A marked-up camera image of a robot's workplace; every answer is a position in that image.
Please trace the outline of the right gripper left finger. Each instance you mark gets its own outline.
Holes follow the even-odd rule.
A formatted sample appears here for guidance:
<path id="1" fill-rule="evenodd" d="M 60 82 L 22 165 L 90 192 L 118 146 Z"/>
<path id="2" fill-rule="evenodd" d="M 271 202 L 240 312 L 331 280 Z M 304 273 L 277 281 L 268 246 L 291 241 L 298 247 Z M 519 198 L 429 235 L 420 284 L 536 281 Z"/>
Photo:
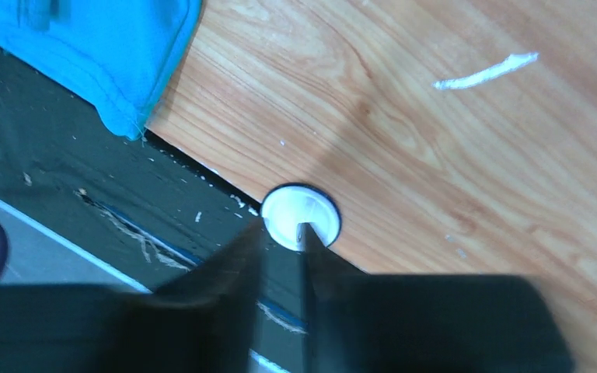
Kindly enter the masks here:
<path id="1" fill-rule="evenodd" d="M 245 372 L 264 225 L 150 293 L 0 285 L 0 372 Z"/>

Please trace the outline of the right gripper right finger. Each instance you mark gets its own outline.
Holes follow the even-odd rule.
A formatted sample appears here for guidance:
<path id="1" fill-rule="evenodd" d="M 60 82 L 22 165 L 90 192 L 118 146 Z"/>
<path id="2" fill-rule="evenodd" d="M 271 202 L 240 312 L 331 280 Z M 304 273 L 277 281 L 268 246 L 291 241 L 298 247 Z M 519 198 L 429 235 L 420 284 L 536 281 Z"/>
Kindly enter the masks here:
<path id="1" fill-rule="evenodd" d="M 572 372 L 574 358 L 524 277 L 368 274 L 310 224 L 304 254 L 307 372 Z"/>

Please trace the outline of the round blue badge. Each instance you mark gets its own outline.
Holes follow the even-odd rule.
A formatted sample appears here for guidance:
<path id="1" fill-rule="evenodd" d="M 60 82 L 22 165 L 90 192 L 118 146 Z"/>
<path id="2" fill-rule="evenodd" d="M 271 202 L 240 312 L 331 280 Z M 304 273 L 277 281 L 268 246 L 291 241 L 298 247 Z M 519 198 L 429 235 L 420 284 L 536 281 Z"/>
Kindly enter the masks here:
<path id="1" fill-rule="evenodd" d="M 271 238 L 280 246 L 301 252 L 299 226 L 309 223 L 325 247 L 338 238 L 343 219 L 334 199 L 307 183 L 275 187 L 263 199 L 260 215 Z"/>

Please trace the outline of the teal t-shirt garment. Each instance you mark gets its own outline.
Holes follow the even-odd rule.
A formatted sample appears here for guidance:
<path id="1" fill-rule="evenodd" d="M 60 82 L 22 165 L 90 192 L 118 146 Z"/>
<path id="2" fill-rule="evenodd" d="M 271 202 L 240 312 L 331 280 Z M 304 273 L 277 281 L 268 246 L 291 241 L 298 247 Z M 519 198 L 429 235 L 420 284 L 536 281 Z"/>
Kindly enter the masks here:
<path id="1" fill-rule="evenodd" d="M 0 1 L 0 48 L 92 104 L 112 134 L 135 141 L 201 10 L 196 0 Z"/>

